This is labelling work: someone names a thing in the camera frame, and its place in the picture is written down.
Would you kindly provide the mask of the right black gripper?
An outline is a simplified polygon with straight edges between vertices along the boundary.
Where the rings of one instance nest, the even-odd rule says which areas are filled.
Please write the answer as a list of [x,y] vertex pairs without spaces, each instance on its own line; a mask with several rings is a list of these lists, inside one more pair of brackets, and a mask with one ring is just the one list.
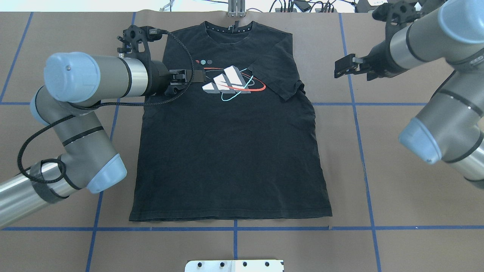
[[361,65],[368,67],[367,80],[391,78],[397,75],[397,65],[394,63],[386,41],[375,45],[365,57],[348,54],[334,62],[334,78],[344,75],[361,74]]

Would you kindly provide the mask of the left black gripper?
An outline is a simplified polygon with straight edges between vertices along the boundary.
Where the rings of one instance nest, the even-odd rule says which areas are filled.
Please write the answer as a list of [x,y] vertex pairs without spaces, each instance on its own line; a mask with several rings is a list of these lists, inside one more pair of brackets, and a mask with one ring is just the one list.
[[171,83],[195,83],[206,82],[206,74],[203,70],[169,69],[161,61],[150,61],[152,81],[148,89],[148,95],[179,95],[187,91],[189,84],[171,85]]

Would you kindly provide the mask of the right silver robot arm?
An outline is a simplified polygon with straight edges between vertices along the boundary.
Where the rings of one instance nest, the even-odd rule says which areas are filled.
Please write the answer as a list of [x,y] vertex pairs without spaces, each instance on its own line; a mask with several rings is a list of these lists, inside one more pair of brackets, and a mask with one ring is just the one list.
[[430,165],[443,161],[473,186],[484,179],[483,1],[439,0],[431,11],[413,3],[383,3],[372,12],[385,23],[385,39],[368,55],[348,54],[334,63],[334,77],[366,74],[392,78],[444,59],[453,72],[401,131],[399,142]]

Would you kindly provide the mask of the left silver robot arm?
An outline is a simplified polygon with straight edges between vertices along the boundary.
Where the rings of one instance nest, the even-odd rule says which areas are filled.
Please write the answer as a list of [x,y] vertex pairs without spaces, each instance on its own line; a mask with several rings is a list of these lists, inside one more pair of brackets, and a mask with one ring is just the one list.
[[94,106],[104,99],[163,93],[168,86],[186,88],[204,82],[205,72],[169,70],[144,52],[127,57],[55,53],[44,67],[44,85],[31,100],[31,113],[52,127],[65,149],[20,170],[1,184],[1,227],[87,188],[99,193],[127,175]]

